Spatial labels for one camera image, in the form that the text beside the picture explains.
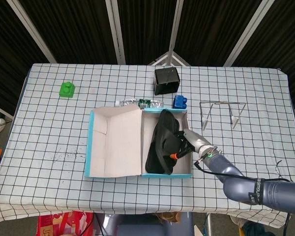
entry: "grid pattern cloth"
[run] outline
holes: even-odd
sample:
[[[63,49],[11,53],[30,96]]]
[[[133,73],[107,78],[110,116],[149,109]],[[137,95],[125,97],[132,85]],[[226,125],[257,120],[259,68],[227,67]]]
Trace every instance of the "grid pattern cloth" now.
[[[286,214],[226,198],[213,175],[193,169],[189,179],[140,176],[85,178],[90,111],[115,100],[154,96],[162,66],[35,64],[26,79],[0,165],[0,221],[69,210],[104,213],[195,211],[224,213],[280,227]],[[295,117],[287,75],[277,69],[177,67],[178,94],[188,98],[190,127],[218,146],[248,177],[295,182]],[[73,98],[59,97],[63,82]],[[227,105],[214,106],[201,130],[199,102],[247,102],[231,130]],[[232,107],[237,116],[241,107]],[[203,113],[209,111],[203,107]]]

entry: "blue lego block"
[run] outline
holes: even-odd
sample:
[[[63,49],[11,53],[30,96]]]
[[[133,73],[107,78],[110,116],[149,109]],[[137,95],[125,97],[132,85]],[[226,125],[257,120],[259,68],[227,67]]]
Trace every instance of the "blue lego block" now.
[[[187,98],[182,95],[176,95],[173,102],[173,108],[175,109],[186,109]]]

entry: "red bag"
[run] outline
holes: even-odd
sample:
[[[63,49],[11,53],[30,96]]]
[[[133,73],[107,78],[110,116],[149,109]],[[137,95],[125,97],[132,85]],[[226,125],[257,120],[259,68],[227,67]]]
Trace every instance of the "red bag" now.
[[[93,235],[93,215],[91,212],[72,211],[38,218],[36,236]]]

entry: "green lego block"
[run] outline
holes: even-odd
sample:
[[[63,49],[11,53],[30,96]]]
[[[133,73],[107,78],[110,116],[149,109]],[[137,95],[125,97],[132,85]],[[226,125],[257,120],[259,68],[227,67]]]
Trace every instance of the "green lego block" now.
[[[73,97],[74,94],[74,85],[71,82],[65,82],[62,83],[60,91],[59,91],[59,96],[60,97]]]

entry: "plastic bottle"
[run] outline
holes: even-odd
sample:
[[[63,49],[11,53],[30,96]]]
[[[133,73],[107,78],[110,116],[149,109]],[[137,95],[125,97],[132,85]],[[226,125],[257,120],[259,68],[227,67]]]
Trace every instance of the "plastic bottle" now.
[[[141,109],[147,108],[147,107],[164,107],[163,101],[158,100],[148,100],[148,99],[126,99],[123,101],[116,101],[115,107],[123,107],[129,104],[136,104]]]

